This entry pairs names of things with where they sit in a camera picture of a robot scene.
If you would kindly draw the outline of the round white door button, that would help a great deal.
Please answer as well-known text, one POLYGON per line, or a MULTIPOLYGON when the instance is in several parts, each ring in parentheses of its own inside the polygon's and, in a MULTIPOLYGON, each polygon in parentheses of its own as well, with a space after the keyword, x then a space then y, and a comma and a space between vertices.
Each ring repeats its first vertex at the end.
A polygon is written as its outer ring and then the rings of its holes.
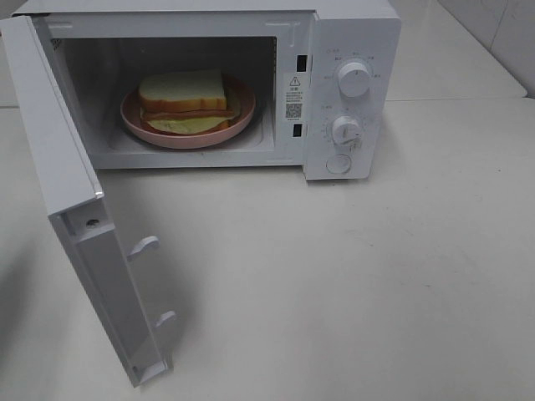
POLYGON ((345 174, 351 168, 351 158, 347 155, 333 155, 326 162, 326 169, 331 174, 345 174))

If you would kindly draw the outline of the pink round plate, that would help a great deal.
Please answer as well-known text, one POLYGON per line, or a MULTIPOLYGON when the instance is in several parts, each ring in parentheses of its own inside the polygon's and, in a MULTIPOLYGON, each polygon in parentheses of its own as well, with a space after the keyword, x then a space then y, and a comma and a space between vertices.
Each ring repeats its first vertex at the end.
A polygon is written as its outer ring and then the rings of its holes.
POLYGON ((136 91, 127 94, 120 106, 120 115, 125 127, 131 134, 151 145, 173 150, 194 150, 219 145, 234 138, 251 122, 256 105, 256 95, 252 88, 229 75, 223 75, 225 89, 228 89, 238 101, 240 113, 226 123, 221 122, 211 129, 195 134, 179 135, 172 132, 154 129, 140 116, 140 101, 136 91))

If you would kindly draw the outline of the white bread sandwich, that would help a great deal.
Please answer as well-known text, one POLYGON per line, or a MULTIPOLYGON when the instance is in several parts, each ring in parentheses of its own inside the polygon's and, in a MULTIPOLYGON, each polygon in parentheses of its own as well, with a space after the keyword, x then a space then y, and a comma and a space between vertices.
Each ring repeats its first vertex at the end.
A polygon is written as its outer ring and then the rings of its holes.
POLYGON ((137 93, 141 125, 159 134, 200 135, 225 129, 242 111, 218 69, 151 75, 140 82, 137 93))

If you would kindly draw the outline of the white microwave door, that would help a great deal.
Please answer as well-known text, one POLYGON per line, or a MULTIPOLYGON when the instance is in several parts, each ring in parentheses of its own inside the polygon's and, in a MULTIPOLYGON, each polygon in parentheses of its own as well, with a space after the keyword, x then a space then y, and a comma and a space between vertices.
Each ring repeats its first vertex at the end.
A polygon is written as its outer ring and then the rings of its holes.
POLYGON ((137 387, 170 368, 130 263, 156 236, 126 252, 80 137, 83 113, 42 17, 1 21, 8 66, 51 223, 118 358, 137 387))

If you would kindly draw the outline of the lower white timer knob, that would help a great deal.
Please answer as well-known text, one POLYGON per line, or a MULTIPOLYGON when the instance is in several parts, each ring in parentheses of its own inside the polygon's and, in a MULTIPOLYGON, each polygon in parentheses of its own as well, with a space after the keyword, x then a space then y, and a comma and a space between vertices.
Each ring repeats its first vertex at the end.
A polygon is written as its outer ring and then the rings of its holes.
POLYGON ((351 146, 361 140, 363 129, 361 123, 349 116, 340 116, 331 126, 333 142, 338 146, 351 146))

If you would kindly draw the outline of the white warning label sticker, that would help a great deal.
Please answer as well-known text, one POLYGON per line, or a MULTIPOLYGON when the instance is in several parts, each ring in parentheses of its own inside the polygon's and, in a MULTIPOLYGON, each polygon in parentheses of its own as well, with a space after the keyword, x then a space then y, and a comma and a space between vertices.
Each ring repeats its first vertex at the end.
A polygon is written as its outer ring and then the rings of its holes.
POLYGON ((303 117, 307 77, 306 73, 284 74, 283 116, 287 121, 300 121, 303 117))

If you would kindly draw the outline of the white microwave oven body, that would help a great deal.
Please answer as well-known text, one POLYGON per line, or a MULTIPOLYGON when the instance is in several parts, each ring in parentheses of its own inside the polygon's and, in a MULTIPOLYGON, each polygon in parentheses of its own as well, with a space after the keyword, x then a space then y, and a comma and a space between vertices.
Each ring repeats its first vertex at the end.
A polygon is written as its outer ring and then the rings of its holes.
POLYGON ((363 179, 374 156, 401 21, 386 1, 27 1, 9 18, 42 17, 84 115, 80 137, 94 170, 299 165, 309 180, 363 179), (370 87, 348 98, 337 80, 362 61, 370 87), (120 103, 147 75, 220 69, 257 98, 245 130, 219 145, 165 149, 125 127, 120 103), (306 73, 303 117, 283 116, 283 78, 306 73), (340 116, 361 140, 333 142, 340 116), (350 170, 331 174, 333 155, 350 170))

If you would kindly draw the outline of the upper white power knob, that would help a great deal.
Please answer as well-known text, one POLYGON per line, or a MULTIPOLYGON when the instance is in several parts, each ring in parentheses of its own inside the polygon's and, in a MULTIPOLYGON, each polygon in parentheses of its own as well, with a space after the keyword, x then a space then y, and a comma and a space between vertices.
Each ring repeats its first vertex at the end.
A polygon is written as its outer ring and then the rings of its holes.
POLYGON ((340 92, 348 98, 364 95, 370 87, 371 72, 362 61, 348 61, 337 72, 340 92))

